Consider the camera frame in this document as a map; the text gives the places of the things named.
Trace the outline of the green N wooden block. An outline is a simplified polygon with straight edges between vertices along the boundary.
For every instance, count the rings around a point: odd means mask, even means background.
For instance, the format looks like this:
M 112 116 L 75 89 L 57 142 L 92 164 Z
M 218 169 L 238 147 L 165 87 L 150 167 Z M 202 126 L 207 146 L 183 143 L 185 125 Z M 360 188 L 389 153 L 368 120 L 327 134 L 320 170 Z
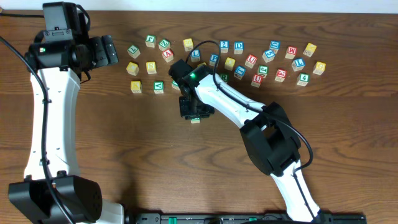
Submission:
M 193 119 L 190 120 L 190 122 L 191 122 L 192 124 L 200 123 L 200 121 L 201 121 L 200 118 L 193 118 Z

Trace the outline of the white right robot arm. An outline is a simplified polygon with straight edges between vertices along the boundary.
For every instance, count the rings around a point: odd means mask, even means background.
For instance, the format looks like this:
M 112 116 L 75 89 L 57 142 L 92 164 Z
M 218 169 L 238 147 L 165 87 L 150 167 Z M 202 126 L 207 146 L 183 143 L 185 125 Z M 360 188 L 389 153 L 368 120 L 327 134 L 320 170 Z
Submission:
M 202 119 L 219 111 L 238 128 L 252 163 L 271 176 L 282 194 L 287 214 L 296 222 L 320 220 L 320 208 L 304 181 L 299 149 L 308 143 L 289 121 L 284 109 L 247 98 L 203 65 L 192 68 L 183 60 L 172 65 L 169 75 L 177 83 L 180 114 Z

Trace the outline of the red E wooden block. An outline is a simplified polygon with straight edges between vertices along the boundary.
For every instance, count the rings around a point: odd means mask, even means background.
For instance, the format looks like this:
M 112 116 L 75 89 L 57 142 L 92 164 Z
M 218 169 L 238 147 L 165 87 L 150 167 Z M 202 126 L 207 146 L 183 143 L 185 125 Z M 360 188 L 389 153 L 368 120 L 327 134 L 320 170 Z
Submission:
M 287 76 L 287 71 L 281 68 L 278 68 L 275 75 L 275 81 L 283 82 Z

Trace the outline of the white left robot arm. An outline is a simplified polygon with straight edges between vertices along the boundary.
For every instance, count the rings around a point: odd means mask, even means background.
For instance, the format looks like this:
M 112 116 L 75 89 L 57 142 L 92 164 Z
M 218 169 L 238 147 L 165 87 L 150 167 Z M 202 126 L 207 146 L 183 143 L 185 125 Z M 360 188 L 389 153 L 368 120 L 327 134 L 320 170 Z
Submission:
M 49 37 L 22 59 L 34 91 L 32 145 L 23 181 L 9 185 L 9 201 L 32 223 L 125 223 L 124 207 L 81 177 L 75 150 L 81 76 L 118 62 L 112 38 Z

